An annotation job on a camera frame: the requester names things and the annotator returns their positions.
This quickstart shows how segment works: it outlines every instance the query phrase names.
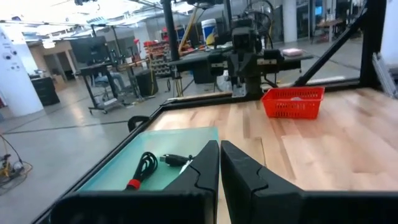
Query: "ceiling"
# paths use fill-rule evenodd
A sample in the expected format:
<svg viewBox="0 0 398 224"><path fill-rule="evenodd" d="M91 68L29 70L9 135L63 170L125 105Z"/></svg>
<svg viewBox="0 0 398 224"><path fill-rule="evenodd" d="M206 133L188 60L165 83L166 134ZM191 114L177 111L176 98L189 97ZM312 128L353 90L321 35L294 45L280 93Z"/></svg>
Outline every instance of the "ceiling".
<svg viewBox="0 0 398 224"><path fill-rule="evenodd" d="M74 0L13 0L2 3L0 20L8 26L18 24L27 41L64 39L89 34L92 24L134 27L140 21L162 16L161 9L160 0L97 0L82 6ZM183 16L192 9L180 1L172 7L174 13Z"/></svg>

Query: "red container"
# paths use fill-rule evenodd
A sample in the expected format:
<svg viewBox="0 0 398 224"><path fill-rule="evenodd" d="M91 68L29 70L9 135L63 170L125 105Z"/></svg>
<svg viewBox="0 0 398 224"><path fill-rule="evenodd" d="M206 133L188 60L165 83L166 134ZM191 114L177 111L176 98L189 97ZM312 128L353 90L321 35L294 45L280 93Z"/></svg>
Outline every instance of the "red container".
<svg viewBox="0 0 398 224"><path fill-rule="evenodd" d="M261 101L270 118L315 119L324 92L324 87L273 88Z"/></svg>

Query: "metal frame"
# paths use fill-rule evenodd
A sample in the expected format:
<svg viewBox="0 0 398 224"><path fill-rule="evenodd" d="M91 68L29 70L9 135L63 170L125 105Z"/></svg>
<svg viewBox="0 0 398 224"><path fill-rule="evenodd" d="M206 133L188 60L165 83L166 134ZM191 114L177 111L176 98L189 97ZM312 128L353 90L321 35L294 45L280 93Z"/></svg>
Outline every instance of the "metal frame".
<svg viewBox="0 0 398 224"><path fill-rule="evenodd" d="M302 77L297 80L295 86L325 86L325 91L339 91L347 89L355 89L362 87L378 88L379 82L377 80L376 72L372 66L372 54L373 52L379 52L381 48L382 29L384 27L384 16L386 11L386 0L368 0L368 10L362 15L363 18L360 20L364 27L364 43L362 52L362 68L361 75L359 78L347 79L336 82L325 82L306 85L307 81L311 79L314 74L326 63L326 61L338 50L343 43L340 37L336 44L334 44L328 51L325 52L324 56L319 58L315 65ZM354 25L354 28L361 27L362 24ZM138 134L144 132L163 112L170 110L180 110L185 108L194 108L199 106L211 106L211 105L222 105L230 103L240 103L246 101L259 100L261 95L250 95L243 98L232 98L231 95L218 95L218 96L204 96L198 98L187 98L187 99L174 99L164 102L159 108L148 117L141 116L140 119L137 117L131 118L129 127L132 130L128 137L123 140L118 146L116 146L111 152L102 158L95 166L93 166L81 179L74 183L64 194L60 196L63 198L71 192L77 191L84 183L92 178L106 163L108 163L116 154L123 150ZM142 121L140 125L136 125L136 122ZM42 212L33 223L48 223L48 217L53 205L49 206L44 212Z"/></svg>

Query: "computer monitor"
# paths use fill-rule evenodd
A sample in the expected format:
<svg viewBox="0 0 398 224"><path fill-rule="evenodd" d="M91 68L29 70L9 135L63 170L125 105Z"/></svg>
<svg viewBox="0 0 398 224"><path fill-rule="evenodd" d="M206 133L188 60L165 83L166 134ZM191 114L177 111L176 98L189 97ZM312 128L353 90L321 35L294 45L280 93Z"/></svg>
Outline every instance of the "computer monitor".
<svg viewBox="0 0 398 224"><path fill-rule="evenodd" d="M70 40L77 62L104 62L108 57L105 37L89 37Z"/></svg>
<svg viewBox="0 0 398 224"><path fill-rule="evenodd" d="M322 6L315 7L315 15L316 16L322 15Z"/></svg>

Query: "storage rack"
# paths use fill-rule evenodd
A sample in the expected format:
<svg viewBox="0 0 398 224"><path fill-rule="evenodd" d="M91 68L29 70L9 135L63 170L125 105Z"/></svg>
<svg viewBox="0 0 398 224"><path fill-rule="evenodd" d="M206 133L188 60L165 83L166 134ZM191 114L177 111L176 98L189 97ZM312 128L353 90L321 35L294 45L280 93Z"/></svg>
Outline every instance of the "storage rack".
<svg viewBox="0 0 398 224"><path fill-rule="evenodd" d="M170 61L169 43L146 42L144 43L147 55L151 55L150 69L159 78L171 77L172 72L167 62Z"/></svg>

